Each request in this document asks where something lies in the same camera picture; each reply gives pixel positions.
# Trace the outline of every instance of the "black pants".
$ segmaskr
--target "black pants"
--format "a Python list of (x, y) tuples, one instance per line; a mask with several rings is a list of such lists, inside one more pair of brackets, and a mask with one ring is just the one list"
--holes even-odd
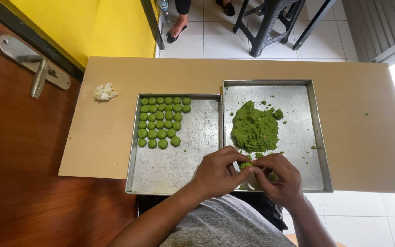
[(188, 14), (190, 11), (191, 0), (175, 0), (178, 14)]
[[(231, 192), (230, 195), (248, 203), (280, 231), (288, 229), (283, 222), (283, 208), (273, 203), (263, 192)], [(138, 213), (142, 215), (166, 198), (168, 196), (138, 196)]]

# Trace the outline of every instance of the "wooden door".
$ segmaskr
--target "wooden door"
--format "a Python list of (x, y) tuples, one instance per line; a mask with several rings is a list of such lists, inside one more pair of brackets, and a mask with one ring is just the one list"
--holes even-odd
[[(12, 34), (0, 24), (0, 32)], [(45, 83), (0, 54), (0, 247), (105, 246), (135, 216), (125, 180), (59, 177), (81, 83)]]

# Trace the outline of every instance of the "person's left hand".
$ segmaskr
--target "person's left hand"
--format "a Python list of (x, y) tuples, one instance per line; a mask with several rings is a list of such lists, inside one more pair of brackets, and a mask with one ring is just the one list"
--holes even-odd
[(235, 161), (238, 163), (251, 162), (233, 146), (226, 146), (214, 153), (207, 154), (197, 169), (196, 177), (190, 183), (203, 199), (228, 194), (245, 181), (255, 169), (248, 166), (236, 175), (233, 167)]

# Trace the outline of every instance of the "gray shirt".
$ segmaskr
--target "gray shirt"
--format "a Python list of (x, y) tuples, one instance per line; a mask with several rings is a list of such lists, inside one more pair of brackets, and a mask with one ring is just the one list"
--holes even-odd
[(161, 247), (295, 247), (259, 212), (231, 195), (211, 198), (191, 211)]

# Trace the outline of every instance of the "black sandal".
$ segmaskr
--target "black sandal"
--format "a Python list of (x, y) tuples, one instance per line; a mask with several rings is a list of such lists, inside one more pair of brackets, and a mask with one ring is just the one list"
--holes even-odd
[(176, 38), (172, 37), (172, 36), (170, 35), (170, 31), (168, 31), (168, 32), (167, 32), (167, 42), (168, 42), (169, 44), (172, 44), (172, 43), (176, 42), (176, 41), (178, 40), (178, 38), (179, 38), (179, 35), (181, 35), (182, 32), (185, 31), (185, 30), (187, 30), (187, 25), (185, 25), (185, 26), (182, 28), (181, 32), (178, 34), (178, 36), (176, 36)]
[(234, 11), (234, 7), (231, 3), (227, 3), (225, 6), (223, 6), (223, 1), (222, 0), (216, 0), (216, 4), (219, 5), (223, 9), (223, 12), (228, 15), (228, 16), (234, 16), (236, 12)]

